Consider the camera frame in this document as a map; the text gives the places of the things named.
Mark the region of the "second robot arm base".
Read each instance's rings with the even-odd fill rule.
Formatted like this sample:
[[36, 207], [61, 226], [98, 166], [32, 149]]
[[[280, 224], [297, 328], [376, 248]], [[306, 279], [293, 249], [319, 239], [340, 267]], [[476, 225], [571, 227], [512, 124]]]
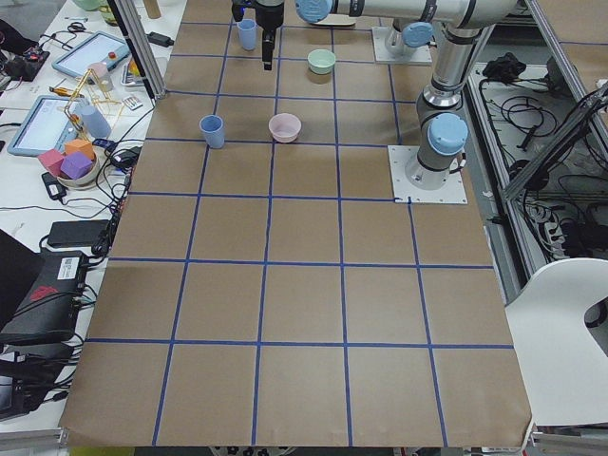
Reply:
[[432, 60], [428, 43], [432, 37], [433, 26], [428, 22], [410, 23], [400, 31], [395, 26], [374, 27], [372, 43], [375, 62], [430, 67]]

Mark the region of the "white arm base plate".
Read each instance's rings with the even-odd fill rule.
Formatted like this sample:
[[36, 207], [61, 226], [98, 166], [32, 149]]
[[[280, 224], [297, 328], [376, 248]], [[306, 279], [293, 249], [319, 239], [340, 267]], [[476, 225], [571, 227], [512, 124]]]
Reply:
[[419, 147], [389, 145], [393, 199], [403, 203], [467, 204], [459, 163], [453, 158], [444, 171], [429, 171], [417, 160]]

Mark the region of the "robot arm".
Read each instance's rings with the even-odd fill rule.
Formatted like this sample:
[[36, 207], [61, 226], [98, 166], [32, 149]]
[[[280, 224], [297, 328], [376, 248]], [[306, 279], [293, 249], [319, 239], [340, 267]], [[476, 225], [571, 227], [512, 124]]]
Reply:
[[331, 13], [350, 17], [392, 17], [424, 25], [438, 23], [441, 36], [431, 79], [417, 100], [421, 144], [406, 165], [416, 187], [436, 190], [465, 146], [466, 122], [455, 110], [473, 64], [495, 24], [516, 6], [514, 1], [296, 1], [298, 16], [318, 23]]

